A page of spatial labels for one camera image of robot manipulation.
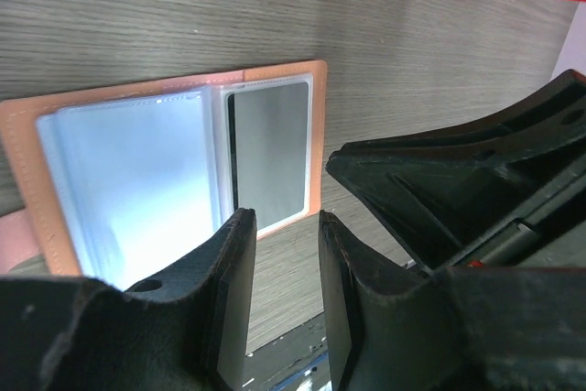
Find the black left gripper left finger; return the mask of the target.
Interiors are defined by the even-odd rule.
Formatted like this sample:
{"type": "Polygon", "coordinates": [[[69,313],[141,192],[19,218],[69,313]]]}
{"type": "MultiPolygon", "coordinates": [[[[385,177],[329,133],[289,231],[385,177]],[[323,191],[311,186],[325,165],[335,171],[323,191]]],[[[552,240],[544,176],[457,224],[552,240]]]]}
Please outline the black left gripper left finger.
{"type": "Polygon", "coordinates": [[[126,291],[87,277],[2,277],[4,390],[235,390],[242,385],[256,218],[126,291]]]}

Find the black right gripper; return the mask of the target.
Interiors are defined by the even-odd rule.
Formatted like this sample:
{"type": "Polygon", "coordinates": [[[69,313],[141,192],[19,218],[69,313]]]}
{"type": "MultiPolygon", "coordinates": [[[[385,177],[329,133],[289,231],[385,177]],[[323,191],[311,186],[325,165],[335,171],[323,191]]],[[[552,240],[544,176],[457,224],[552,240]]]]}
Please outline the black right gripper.
{"type": "Polygon", "coordinates": [[[327,172],[425,271],[518,266],[585,226],[585,78],[465,124],[358,141],[327,172]]]}

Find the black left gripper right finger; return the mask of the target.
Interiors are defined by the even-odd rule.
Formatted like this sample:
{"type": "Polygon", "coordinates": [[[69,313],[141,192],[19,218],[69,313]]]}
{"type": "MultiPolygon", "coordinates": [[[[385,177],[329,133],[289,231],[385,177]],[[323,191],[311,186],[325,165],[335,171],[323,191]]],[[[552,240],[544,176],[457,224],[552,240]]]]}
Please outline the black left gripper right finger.
{"type": "Polygon", "coordinates": [[[585,273],[447,267],[413,274],[319,218],[336,390],[582,390],[585,273]]]}

